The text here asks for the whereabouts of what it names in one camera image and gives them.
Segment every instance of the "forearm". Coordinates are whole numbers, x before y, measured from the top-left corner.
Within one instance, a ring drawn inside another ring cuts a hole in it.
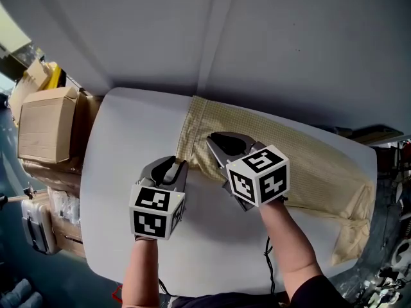
[[[121,296],[123,307],[159,306],[157,241],[134,243]]]
[[[262,206],[260,212],[291,298],[306,280],[321,275],[314,249],[281,202],[274,200]]]

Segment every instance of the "white table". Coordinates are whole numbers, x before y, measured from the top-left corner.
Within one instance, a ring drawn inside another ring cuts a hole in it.
[[[80,189],[82,236],[87,262],[97,274],[123,282],[134,237],[128,199],[142,168],[174,155],[191,97],[115,88],[103,100],[89,139]],[[255,112],[318,138],[351,157],[376,184],[375,152],[311,126]],[[159,241],[159,276],[176,295],[228,291],[269,293],[263,256],[267,233],[258,209],[243,212],[221,184],[190,171],[187,211],[169,241]],[[328,277],[356,260],[331,265],[338,223],[291,210],[311,241]],[[276,291],[283,283],[274,263]]]

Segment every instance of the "black cable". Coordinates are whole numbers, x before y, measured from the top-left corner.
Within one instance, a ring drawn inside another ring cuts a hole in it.
[[[268,248],[268,245],[270,244],[270,237],[267,238],[267,243],[265,245],[265,252],[264,252],[264,256],[265,259],[267,260],[267,264],[268,264],[268,268],[270,270],[270,280],[271,280],[271,294],[274,295],[274,291],[275,291],[275,282],[274,282],[274,276],[273,276],[273,268],[272,268],[272,263],[270,260],[270,252],[272,251],[272,246],[270,248]]]
[[[159,284],[160,284],[160,288],[162,289],[164,293],[166,293],[169,296],[177,296],[177,295],[171,295],[170,292],[167,291],[167,287],[164,285],[161,279],[159,279]]]

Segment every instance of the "box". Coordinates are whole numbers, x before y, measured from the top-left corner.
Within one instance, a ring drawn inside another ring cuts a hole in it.
[[[71,87],[43,90],[27,96],[21,107],[18,157],[58,163],[75,155],[81,131],[77,127],[72,136],[71,128],[73,120],[80,123],[84,102],[85,96]]]
[[[290,190],[290,161],[274,145],[226,165],[231,191],[260,207]]]
[[[21,106],[29,94],[40,91],[51,78],[49,68],[35,60],[24,72],[23,77],[14,88],[8,104],[12,110],[14,122],[18,126],[20,121]]]
[[[169,239],[184,212],[183,192],[133,185],[130,196],[131,233]]]

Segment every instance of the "floor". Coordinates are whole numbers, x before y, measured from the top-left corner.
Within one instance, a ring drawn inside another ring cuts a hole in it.
[[[30,178],[16,158],[17,133],[8,110],[0,110],[0,131],[0,191],[9,196],[22,194],[22,188]],[[42,187],[39,182],[30,182],[38,189]],[[390,182],[378,182],[371,235],[365,251],[354,268],[331,279],[350,302],[355,301],[363,281],[371,279],[390,257],[399,230],[400,212],[398,206],[390,205],[391,202]],[[16,275],[29,279],[42,293],[45,307],[120,307],[111,298],[117,283],[98,276],[90,270],[85,259],[71,253],[45,256],[34,251],[24,239],[20,219],[18,203],[9,203],[0,212],[0,257]],[[396,307],[406,307],[406,295],[410,298],[409,291],[405,291],[404,299]]]

